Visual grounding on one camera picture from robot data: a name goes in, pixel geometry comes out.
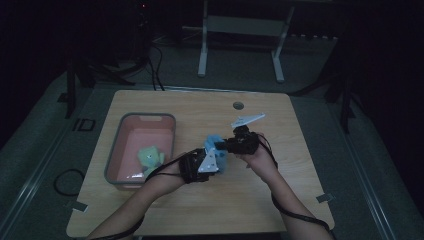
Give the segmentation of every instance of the green object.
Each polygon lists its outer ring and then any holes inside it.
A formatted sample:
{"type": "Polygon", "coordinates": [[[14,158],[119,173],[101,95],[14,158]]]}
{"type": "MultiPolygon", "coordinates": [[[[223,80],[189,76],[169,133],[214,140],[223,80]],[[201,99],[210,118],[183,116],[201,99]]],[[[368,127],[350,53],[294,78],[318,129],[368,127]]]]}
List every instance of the green object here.
{"type": "Polygon", "coordinates": [[[145,178],[165,161],[165,154],[159,152],[155,146],[140,149],[137,156],[145,178]]]}

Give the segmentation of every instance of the metal stand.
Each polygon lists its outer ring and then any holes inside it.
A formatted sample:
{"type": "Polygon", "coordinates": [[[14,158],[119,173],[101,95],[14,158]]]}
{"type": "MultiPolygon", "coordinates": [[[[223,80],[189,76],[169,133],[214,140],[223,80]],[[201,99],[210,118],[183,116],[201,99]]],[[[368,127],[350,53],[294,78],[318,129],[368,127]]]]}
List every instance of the metal stand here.
{"type": "Polygon", "coordinates": [[[277,82],[284,82],[280,54],[283,48],[284,40],[287,37],[291,19],[293,17],[294,7],[290,8],[285,21],[276,21],[208,15],[208,0],[204,0],[203,3],[202,49],[200,52],[199,70],[197,72],[199,77],[206,76],[206,64],[208,58],[208,32],[225,32],[278,37],[278,45],[275,50],[271,52],[271,57],[274,64],[274,71],[277,82]]]}

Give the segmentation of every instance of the wooden table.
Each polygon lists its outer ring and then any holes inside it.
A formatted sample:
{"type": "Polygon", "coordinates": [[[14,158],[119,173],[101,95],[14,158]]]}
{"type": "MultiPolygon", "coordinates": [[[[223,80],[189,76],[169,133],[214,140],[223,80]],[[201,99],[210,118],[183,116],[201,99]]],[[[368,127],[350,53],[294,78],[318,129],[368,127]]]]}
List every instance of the wooden table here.
{"type": "MultiPolygon", "coordinates": [[[[121,117],[128,112],[170,113],[177,120],[174,155],[202,147],[208,134],[233,137],[230,123],[238,116],[265,113],[249,124],[269,140],[279,170],[300,200],[334,227],[316,170],[290,98],[285,94],[237,92],[116,92],[106,117],[78,202],[85,213],[74,211],[68,224],[71,237],[87,236],[131,194],[106,182],[103,172],[121,117]],[[233,103],[244,104],[243,110],[233,103]]],[[[205,183],[192,183],[157,200],[146,213],[136,235],[191,235],[281,232],[285,227],[272,205],[267,186],[229,154],[224,174],[205,183]]]]}

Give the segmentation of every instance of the pink plastic tray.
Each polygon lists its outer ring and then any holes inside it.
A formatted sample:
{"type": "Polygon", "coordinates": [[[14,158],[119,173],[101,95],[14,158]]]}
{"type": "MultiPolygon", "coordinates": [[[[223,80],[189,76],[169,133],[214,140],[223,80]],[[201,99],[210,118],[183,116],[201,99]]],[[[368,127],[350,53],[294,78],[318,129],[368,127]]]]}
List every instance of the pink plastic tray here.
{"type": "Polygon", "coordinates": [[[122,117],[105,168],[106,180],[120,190],[139,188],[145,180],[138,151],[156,146],[172,158],[175,117],[166,113],[129,113],[122,117]]]}

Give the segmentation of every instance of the hand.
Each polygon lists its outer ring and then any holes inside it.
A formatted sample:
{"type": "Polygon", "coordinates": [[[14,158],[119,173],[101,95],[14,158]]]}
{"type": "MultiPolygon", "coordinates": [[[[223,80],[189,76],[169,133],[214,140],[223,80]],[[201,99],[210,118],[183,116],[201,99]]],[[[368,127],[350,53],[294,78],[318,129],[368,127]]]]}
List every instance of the hand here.
{"type": "MultiPolygon", "coordinates": [[[[174,159],[166,160],[163,164],[167,164],[173,160],[174,159]]],[[[184,180],[180,176],[178,176],[178,174],[180,174],[180,167],[178,165],[178,162],[169,165],[159,173],[175,174],[175,176],[158,174],[156,176],[153,176],[149,181],[144,184],[143,188],[150,188],[150,191],[153,192],[155,195],[155,199],[163,195],[172,193],[185,184],[184,180]]]]}
{"type": "MultiPolygon", "coordinates": [[[[260,135],[259,140],[266,145],[264,134],[263,133],[257,133],[257,134],[260,135]]],[[[264,181],[266,184],[270,184],[277,177],[281,176],[280,173],[278,172],[277,167],[275,166],[275,163],[272,157],[269,155],[269,153],[266,151],[266,149],[262,145],[259,145],[259,148],[256,150],[256,152],[253,155],[237,154],[236,157],[242,159],[247,164],[249,164],[249,166],[256,173],[256,175],[258,175],[262,179],[262,181],[264,181]]]]}

